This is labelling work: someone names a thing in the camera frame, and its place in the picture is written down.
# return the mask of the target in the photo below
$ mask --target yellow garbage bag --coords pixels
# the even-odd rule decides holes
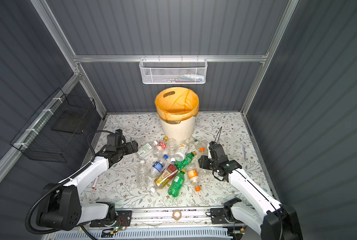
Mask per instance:
[[[167,88],[156,96],[155,104],[160,118],[170,124],[180,123],[198,113],[198,96],[187,88]]]

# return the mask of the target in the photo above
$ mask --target mesh basket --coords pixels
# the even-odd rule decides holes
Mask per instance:
[[[23,142],[11,145],[27,158],[37,161],[67,162],[74,153],[76,142],[96,110],[91,98],[62,95],[29,131]]]
[[[195,61],[140,60],[141,78],[145,84],[202,84],[205,83],[206,59]]]

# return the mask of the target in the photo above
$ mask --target green plastic bottle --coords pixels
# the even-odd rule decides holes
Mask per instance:
[[[185,169],[181,169],[181,171],[173,178],[172,185],[168,190],[168,194],[172,197],[177,197],[180,194],[180,188],[184,184],[185,172]]]
[[[183,168],[185,168],[186,165],[190,164],[192,162],[192,159],[196,156],[195,152],[190,152],[186,155],[186,157],[184,158],[183,161],[181,162],[176,162],[175,166],[177,168],[177,170],[181,170]]]

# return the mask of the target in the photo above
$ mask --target white trash can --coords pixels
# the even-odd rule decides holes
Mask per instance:
[[[192,90],[165,89],[156,96],[155,104],[165,136],[179,142],[192,136],[198,113],[198,96]]]

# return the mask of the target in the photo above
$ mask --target floral tablecloth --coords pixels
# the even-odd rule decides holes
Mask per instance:
[[[251,178],[270,194],[269,186],[252,142],[240,113],[199,113],[193,136],[203,140],[214,140],[219,128],[222,127],[219,143],[224,147],[229,160],[236,160]],[[135,139],[139,146],[146,142],[161,139],[164,136],[157,114],[117,114],[107,116],[104,130],[122,129],[127,141]],[[102,133],[96,146],[98,151],[106,144],[107,133]],[[150,157],[146,164],[151,166],[156,158]],[[228,182],[220,182],[212,176],[201,177],[201,190],[196,192],[187,179],[177,198],[169,196],[168,187],[157,190],[156,193],[142,191],[137,188],[136,171],[139,159],[136,154],[124,156],[123,160],[113,165],[99,176],[96,188],[87,187],[80,201],[82,204],[95,202],[114,202],[116,208],[147,208],[147,207],[186,207],[186,206],[220,206],[234,197],[249,204],[245,197]]]

